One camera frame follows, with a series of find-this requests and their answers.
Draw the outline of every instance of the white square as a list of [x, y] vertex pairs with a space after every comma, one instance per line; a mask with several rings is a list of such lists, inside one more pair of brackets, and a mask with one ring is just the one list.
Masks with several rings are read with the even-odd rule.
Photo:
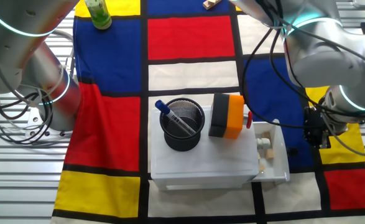
[[[269, 28], [249, 15], [238, 15], [238, 23], [243, 54], [252, 54], [252, 51], [257, 47], [257, 44], [265, 36]], [[275, 35], [276, 31], [273, 30], [256, 54], [269, 54]], [[280, 36], [276, 42], [274, 53], [284, 53], [284, 46]]]
[[321, 210], [315, 173], [290, 174], [290, 182], [262, 183], [266, 214]]
[[238, 85], [235, 61], [149, 65], [149, 91]]
[[160, 191], [150, 180], [149, 217], [254, 215], [251, 183], [240, 189]]

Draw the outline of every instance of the blue square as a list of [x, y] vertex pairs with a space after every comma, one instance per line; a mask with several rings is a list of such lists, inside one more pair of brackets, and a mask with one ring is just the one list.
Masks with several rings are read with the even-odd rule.
[[113, 20], [111, 27], [98, 30], [75, 19], [73, 32], [79, 76], [94, 79], [100, 91], [141, 90], [140, 20]]
[[228, 12], [228, 1], [224, 0], [206, 10], [203, 7], [205, 0], [148, 0], [148, 15], [166, 15], [166, 14], [193, 14], [193, 13], [211, 13], [211, 12]]
[[[293, 85], [285, 59], [276, 58], [274, 61], [280, 74]], [[271, 121], [278, 119], [281, 124], [303, 126], [303, 105], [299, 96], [280, 80], [268, 59], [251, 61], [246, 83], [249, 103], [256, 113]], [[254, 121], [262, 120], [254, 116]], [[286, 147], [298, 149], [298, 156], [289, 157], [289, 166], [313, 166], [310, 145], [303, 139], [303, 129], [282, 127], [282, 132]]]

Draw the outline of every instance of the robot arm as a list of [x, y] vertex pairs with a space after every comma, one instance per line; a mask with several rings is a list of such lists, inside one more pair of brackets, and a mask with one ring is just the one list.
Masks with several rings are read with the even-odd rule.
[[[4, 78], [23, 95], [36, 92], [35, 87], [50, 93], [54, 117], [50, 127], [59, 131], [73, 129], [80, 90], [44, 40], [77, 2], [0, 0], [0, 69]], [[8, 92], [0, 79], [0, 93]]]
[[[360, 123], [365, 113], [365, 35], [346, 32], [335, 1], [329, 0], [237, 0], [231, 1], [267, 26], [279, 26], [278, 15], [300, 30], [338, 43], [336, 45], [295, 29], [282, 29], [291, 81], [303, 87], [330, 86], [320, 104], [341, 114], [328, 113], [326, 121], [334, 133], [346, 131], [347, 123]], [[323, 137], [325, 129], [320, 132]], [[315, 145], [323, 144], [319, 138]]]

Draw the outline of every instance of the mondrian pattern cloth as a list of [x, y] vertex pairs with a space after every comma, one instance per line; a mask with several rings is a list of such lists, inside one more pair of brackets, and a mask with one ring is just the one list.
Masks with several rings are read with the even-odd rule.
[[[282, 128], [291, 181], [241, 189], [159, 191], [150, 179], [150, 111], [157, 100], [187, 97], [211, 105], [238, 94], [238, 74], [267, 28], [227, 0], [107, 0], [113, 23], [97, 30], [83, 1], [73, 28], [82, 100], [66, 154], [53, 224], [365, 223], [365, 157], [331, 138], [316, 150], [302, 130]], [[246, 75], [251, 105], [268, 119], [302, 125], [308, 103], [272, 71], [272, 38]], [[288, 78], [283, 46], [275, 63]], [[319, 100], [326, 87], [306, 89]], [[341, 138], [364, 152], [359, 126]]]

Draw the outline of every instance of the small cube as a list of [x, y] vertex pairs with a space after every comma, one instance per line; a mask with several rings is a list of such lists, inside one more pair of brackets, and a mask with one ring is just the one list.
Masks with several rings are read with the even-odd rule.
[[211, 9], [213, 6], [215, 6], [216, 4], [218, 4], [220, 1], [222, 1], [222, 0], [207, 0], [207, 1], [203, 2], [203, 7], [204, 7], [206, 10], [209, 10], [209, 9]]
[[266, 132], [266, 133], [262, 134], [262, 137], [270, 140], [270, 133]]
[[264, 171], [265, 170], [265, 164], [260, 164], [260, 166], [259, 166], [259, 172], [262, 172], [262, 171]]
[[274, 158], [274, 150], [273, 149], [267, 149], [265, 151], [265, 159], [273, 159]]
[[203, 2], [203, 7], [204, 7], [206, 10], [211, 9], [211, 7], [213, 7], [214, 5], [215, 5], [215, 4], [210, 4], [208, 1]]

